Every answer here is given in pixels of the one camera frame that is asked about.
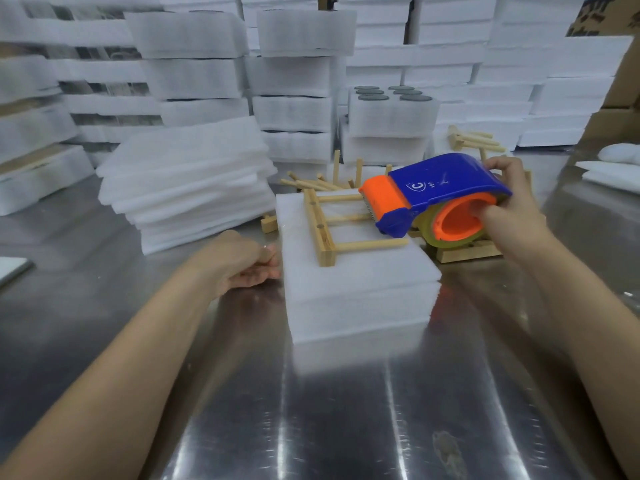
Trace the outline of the person's left hand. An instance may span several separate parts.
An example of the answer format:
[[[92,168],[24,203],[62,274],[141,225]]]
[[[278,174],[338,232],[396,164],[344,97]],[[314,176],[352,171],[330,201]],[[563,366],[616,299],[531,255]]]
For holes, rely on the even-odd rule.
[[[265,246],[228,230],[196,252],[190,265],[197,268],[213,299],[232,289],[250,288],[282,277],[282,267],[255,266],[260,249]]]

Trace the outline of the person's right hand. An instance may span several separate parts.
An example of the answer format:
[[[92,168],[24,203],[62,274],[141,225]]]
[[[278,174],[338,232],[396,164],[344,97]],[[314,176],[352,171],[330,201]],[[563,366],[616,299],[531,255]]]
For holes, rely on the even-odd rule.
[[[470,204],[471,214],[483,224],[503,256],[522,267],[535,259],[540,245],[551,238],[524,170],[523,184],[506,184],[511,195],[498,205]]]

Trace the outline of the blue orange tape dispenser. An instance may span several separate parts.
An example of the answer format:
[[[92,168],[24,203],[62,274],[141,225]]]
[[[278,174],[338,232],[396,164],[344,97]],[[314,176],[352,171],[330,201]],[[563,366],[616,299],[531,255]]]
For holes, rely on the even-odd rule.
[[[377,229],[391,238],[404,238],[421,213],[441,206],[433,230],[443,241],[464,239],[484,227],[471,214],[471,203],[497,205],[511,195],[500,177],[466,153],[445,153],[371,177],[359,192]]]

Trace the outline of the person's left forearm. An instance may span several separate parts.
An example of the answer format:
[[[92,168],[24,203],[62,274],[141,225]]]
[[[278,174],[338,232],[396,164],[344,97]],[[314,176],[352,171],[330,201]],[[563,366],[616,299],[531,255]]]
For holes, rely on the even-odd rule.
[[[181,266],[0,465],[0,480],[138,480],[164,405],[228,278]]]

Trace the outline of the person's right forearm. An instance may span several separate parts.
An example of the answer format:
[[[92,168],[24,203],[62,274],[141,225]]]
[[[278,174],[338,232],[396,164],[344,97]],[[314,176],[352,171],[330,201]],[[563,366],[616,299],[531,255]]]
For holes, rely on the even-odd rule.
[[[640,480],[640,319],[549,232],[493,240],[539,286],[620,467]]]

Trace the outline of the white foam wrapped package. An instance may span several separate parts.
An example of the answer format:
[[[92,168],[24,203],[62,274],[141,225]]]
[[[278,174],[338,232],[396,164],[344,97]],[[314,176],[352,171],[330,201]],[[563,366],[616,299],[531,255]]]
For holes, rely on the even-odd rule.
[[[302,193],[276,196],[287,320],[295,345],[428,322],[442,273],[412,239],[321,267]]]

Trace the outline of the clear packing tape roll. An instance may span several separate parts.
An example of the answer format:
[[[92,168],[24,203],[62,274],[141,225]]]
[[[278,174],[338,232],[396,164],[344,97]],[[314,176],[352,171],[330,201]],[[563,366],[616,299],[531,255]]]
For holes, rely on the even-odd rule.
[[[440,212],[440,208],[441,206],[432,206],[421,213],[414,221],[414,226],[420,231],[421,236],[428,245],[436,249],[452,250],[467,246],[485,235],[484,227],[481,225],[478,232],[461,240],[443,241],[437,239],[435,231],[433,230],[433,224],[436,220],[437,214]]]

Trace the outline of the folded white foam piece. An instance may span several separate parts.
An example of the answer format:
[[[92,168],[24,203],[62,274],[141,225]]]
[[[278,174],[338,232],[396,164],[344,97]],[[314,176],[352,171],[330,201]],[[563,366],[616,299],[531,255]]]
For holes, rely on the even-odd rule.
[[[604,147],[594,161],[578,161],[582,179],[640,195],[640,144],[617,143]]]

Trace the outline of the pile of loose foam sheets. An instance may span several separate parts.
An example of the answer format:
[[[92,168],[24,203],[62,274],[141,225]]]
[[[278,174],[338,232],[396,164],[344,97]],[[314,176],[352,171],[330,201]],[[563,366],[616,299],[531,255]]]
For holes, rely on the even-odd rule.
[[[96,169],[98,199],[153,255],[274,211],[268,152],[254,116],[135,134]]]

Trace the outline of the foam tray holding jars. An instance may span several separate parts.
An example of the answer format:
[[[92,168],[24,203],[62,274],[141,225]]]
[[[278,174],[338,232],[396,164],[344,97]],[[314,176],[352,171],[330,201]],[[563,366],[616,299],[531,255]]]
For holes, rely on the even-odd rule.
[[[348,95],[347,126],[353,137],[425,138],[433,132],[441,101],[366,102]]]

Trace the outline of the brown cardboard box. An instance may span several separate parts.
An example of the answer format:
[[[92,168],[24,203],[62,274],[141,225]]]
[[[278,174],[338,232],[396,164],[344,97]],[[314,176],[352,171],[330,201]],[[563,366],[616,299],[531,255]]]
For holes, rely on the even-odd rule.
[[[640,0],[585,0],[566,36],[640,34]]]
[[[640,33],[636,34],[601,109],[594,113],[580,143],[640,143]]]

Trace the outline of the group of grey jar lids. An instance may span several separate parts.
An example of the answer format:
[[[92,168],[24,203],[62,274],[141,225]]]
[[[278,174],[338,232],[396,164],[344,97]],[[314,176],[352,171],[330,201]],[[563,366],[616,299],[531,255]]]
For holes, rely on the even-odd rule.
[[[380,88],[378,86],[356,86],[352,88],[350,97],[366,102],[384,101],[409,101],[409,102],[431,102],[434,97],[423,93],[412,86],[389,86]]]

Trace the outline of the stacks of white foam blocks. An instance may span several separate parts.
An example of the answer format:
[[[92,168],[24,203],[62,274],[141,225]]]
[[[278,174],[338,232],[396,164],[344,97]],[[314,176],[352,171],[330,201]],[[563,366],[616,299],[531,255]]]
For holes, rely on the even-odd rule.
[[[493,60],[501,52],[525,56],[532,75],[544,75],[559,57],[562,43],[536,46],[546,26],[525,21],[532,40],[494,45],[493,39],[465,39],[471,20],[438,21],[435,32],[417,45],[361,45],[356,40],[356,14],[367,3],[383,7],[391,0],[346,0],[338,10],[296,7],[299,0],[0,0],[0,38],[41,46],[49,57],[71,49],[88,52],[134,48],[144,79],[132,79],[125,60],[55,63],[62,82],[87,84],[144,83],[167,105],[170,101],[235,98],[240,90],[222,91],[229,70],[213,71],[212,61],[235,60],[240,52],[244,91],[252,98],[337,98],[363,77],[344,82],[356,68],[391,67],[406,75],[414,69],[436,72],[411,82],[447,85],[462,82],[458,67],[476,76],[483,65],[514,68],[514,62]]]

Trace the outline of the flat white board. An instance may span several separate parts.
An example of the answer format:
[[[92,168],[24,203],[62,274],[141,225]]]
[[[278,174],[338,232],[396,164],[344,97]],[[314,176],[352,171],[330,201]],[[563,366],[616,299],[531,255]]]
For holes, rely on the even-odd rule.
[[[34,263],[23,257],[0,257],[0,289],[24,272],[30,270]]]

